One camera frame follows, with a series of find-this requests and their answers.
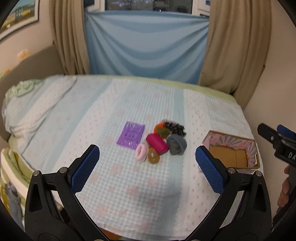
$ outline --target striped bedspread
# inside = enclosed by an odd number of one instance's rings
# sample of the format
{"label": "striped bedspread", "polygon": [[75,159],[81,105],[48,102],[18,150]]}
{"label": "striped bedspread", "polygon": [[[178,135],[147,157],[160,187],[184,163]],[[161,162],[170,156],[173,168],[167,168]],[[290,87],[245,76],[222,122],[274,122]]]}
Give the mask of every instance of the striped bedspread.
{"label": "striped bedspread", "polygon": [[[42,173],[97,145],[100,160],[77,197],[99,227],[138,240],[184,239],[216,202],[194,157],[209,130],[253,138],[234,102],[128,77],[53,76],[10,98],[2,115],[21,158]],[[140,164],[116,144],[127,121],[145,125],[144,140],[162,119],[185,126],[184,155]],[[234,213],[235,205],[224,224]]]}

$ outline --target purple plastic bag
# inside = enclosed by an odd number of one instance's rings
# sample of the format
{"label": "purple plastic bag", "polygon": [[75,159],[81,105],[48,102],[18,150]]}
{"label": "purple plastic bag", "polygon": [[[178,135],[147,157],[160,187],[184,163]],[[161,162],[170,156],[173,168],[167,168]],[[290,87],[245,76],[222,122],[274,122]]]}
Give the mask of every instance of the purple plastic bag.
{"label": "purple plastic bag", "polygon": [[144,129],[145,125],[130,121],[126,122],[117,144],[135,150],[140,144]]}

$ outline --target screw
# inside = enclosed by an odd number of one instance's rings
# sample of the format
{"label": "screw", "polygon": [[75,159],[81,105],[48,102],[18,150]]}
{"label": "screw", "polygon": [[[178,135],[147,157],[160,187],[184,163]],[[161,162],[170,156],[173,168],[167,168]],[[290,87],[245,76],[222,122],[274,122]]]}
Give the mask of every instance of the screw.
{"label": "screw", "polygon": [[66,168],[66,167],[61,167],[60,170],[59,170],[59,172],[60,172],[60,173],[65,173],[67,170],[68,170],[68,168]]}
{"label": "screw", "polygon": [[235,169],[233,167],[228,168],[228,172],[231,174],[235,173]]}
{"label": "screw", "polygon": [[36,170],[36,171],[34,171],[34,172],[33,172],[33,176],[35,176],[35,177],[36,177],[36,176],[38,176],[38,175],[39,175],[39,173],[40,173],[40,171]]}
{"label": "screw", "polygon": [[256,175],[259,176],[259,177],[261,177],[262,176],[262,172],[256,171]]}

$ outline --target cardboard box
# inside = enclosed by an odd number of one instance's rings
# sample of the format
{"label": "cardboard box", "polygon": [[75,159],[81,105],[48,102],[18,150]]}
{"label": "cardboard box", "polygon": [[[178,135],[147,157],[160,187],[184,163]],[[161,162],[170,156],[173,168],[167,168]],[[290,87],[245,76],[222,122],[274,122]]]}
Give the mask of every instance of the cardboard box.
{"label": "cardboard box", "polygon": [[226,168],[258,169],[260,167],[255,140],[209,131],[202,145]]}

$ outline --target headboard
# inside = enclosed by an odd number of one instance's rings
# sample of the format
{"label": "headboard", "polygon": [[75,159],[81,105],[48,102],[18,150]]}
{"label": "headboard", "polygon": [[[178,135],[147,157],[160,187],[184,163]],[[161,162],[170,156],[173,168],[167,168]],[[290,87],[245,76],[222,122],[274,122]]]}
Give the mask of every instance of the headboard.
{"label": "headboard", "polygon": [[[20,81],[44,79],[51,75],[65,74],[55,45],[22,61],[10,73],[0,79],[0,108],[2,109],[6,91]],[[10,133],[5,130],[3,118],[0,117],[0,136],[8,141]]]}

